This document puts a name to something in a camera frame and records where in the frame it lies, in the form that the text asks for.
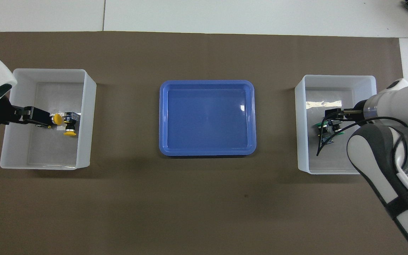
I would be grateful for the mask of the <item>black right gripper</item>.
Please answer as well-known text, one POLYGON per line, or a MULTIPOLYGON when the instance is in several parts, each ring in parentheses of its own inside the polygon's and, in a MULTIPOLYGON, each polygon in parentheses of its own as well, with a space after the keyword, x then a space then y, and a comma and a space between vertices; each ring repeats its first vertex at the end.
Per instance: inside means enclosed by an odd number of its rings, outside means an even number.
MULTIPOLYGON (((358 122, 364 120, 364 106, 367 100, 356 103, 353 108, 333 108, 325 110, 325 118, 345 118, 348 121, 358 122)), ((340 119, 329 119, 328 125, 340 125, 340 119)))

